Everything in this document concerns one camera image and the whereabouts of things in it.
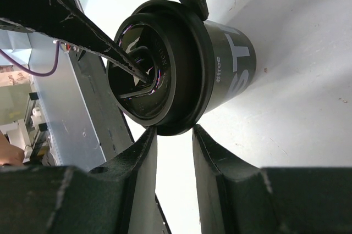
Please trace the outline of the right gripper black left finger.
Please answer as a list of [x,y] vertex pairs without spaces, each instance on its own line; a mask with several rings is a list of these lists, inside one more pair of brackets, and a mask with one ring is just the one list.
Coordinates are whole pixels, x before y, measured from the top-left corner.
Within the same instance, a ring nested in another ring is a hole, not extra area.
[[157,132],[85,172],[75,166],[1,168],[1,233],[153,233]]

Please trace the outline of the single black coffee cup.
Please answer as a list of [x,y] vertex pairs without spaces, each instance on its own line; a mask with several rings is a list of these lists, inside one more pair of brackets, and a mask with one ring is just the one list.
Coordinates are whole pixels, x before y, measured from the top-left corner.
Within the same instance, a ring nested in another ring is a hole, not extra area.
[[214,84],[206,113],[244,92],[257,66],[255,49],[240,30],[213,21],[205,22],[214,52]]

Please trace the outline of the black coffee cup lid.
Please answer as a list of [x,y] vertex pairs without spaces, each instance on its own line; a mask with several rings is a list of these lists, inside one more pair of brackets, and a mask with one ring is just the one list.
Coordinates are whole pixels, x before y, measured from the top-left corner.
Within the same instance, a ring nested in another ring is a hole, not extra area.
[[115,42],[151,78],[142,83],[108,63],[107,80],[119,109],[161,136],[190,130],[205,112],[214,82],[204,22],[180,3],[150,0],[124,20]]

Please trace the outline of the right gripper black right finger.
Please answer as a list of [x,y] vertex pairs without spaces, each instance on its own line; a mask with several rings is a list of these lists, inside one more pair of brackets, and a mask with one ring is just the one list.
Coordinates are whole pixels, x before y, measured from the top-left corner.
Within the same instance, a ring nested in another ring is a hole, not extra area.
[[202,233],[351,233],[351,168],[257,168],[192,130]]

